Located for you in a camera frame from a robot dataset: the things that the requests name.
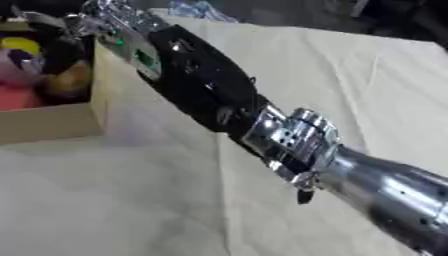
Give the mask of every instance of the beige cloth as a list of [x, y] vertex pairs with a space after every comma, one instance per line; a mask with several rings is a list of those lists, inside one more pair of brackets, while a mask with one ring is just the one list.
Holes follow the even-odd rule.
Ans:
[[[448, 58], [419, 43], [171, 18], [285, 112], [319, 111], [358, 150], [448, 175]], [[184, 116], [111, 53], [106, 136], [0, 148], [0, 254], [410, 255], [322, 191], [306, 206], [258, 159]]]

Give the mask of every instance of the black knob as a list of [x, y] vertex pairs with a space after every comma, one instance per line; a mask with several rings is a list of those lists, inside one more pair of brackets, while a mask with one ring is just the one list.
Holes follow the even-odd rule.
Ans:
[[297, 191], [297, 203], [298, 204], [307, 204], [311, 201], [311, 199], [313, 199], [313, 196], [314, 196], [314, 191], [299, 189]]

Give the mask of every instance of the chrome forearm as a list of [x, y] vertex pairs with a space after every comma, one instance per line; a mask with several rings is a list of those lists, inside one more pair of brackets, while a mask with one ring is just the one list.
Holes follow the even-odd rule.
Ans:
[[299, 203], [325, 189], [415, 251], [447, 255], [448, 179], [352, 151], [333, 125], [305, 109], [288, 117], [268, 105], [243, 141], [298, 188]]
[[448, 179], [341, 145], [320, 181], [410, 248], [447, 255]]

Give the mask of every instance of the red fabric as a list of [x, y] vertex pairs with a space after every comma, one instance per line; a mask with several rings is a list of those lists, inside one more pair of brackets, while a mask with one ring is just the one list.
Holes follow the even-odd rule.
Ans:
[[0, 85], [0, 110], [38, 106], [40, 102], [32, 88]]

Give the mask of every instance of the robotic arm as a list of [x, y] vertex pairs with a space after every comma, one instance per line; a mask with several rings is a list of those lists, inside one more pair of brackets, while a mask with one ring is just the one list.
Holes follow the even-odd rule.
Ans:
[[318, 113], [284, 114], [229, 58], [178, 25], [124, 0], [92, 0], [58, 24], [67, 37], [95, 34], [179, 110], [260, 158], [309, 203], [317, 189], [340, 197], [423, 255], [448, 255], [448, 179], [345, 147]]

